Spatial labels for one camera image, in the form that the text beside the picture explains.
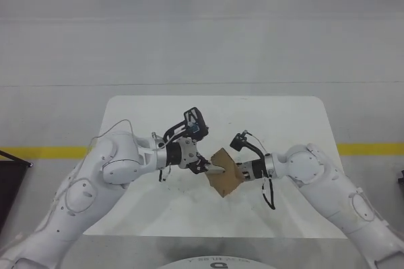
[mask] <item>gray floor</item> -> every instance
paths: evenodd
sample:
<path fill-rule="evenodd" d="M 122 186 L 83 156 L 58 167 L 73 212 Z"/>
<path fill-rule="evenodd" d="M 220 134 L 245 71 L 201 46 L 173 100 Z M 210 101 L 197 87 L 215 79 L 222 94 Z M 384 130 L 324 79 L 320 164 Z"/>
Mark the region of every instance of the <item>gray floor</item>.
<path fill-rule="evenodd" d="M 315 95 L 337 143 L 404 142 L 404 0 L 0 0 L 0 146 L 87 145 L 108 99 L 136 94 Z M 404 232 L 404 157 L 341 160 Z M 33 162 L 0 243 L 76 160 Z"/>

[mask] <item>brown cardboard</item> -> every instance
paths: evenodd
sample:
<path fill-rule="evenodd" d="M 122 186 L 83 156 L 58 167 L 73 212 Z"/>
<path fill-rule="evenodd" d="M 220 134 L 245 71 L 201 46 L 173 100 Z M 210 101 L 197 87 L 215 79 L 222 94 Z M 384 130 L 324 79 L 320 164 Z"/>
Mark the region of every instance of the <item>brown cardboard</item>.
<path fill-rule="evenodd" d="M 233 192 L 241 183 L 243 183 L 244 175 L 224 148 L 221 148 L 211 157 L 211 162 L 212 164 L 221 166 L 225 169 L 225 172 L 222 174 L 205 173 L 209 180 L 209 184 L 215 188 L 222 197 Z"/>

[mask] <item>yellow stripe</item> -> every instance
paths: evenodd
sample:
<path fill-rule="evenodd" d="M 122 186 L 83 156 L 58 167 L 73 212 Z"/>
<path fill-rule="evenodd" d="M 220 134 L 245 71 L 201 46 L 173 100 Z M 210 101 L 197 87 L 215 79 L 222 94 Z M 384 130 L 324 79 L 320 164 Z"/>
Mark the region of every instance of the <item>yellow stripe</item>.
<path fill-rule="evenodd" d="M 21 159 L 81 159 L 86 147 L 0 147 Z"/>
<path fill-rule="evenodd" d="M 404 155 L 404 143 L 337 144 L 337 148 L 342 156 Z M 0 147 L 0 150 L 22 159 L 81 159 L 86 152 L 85 147 Z"/>
<path fill-rule="evenodd" d="M 340 155 L 404 155 L 404 143 L 337 144 Z"/>

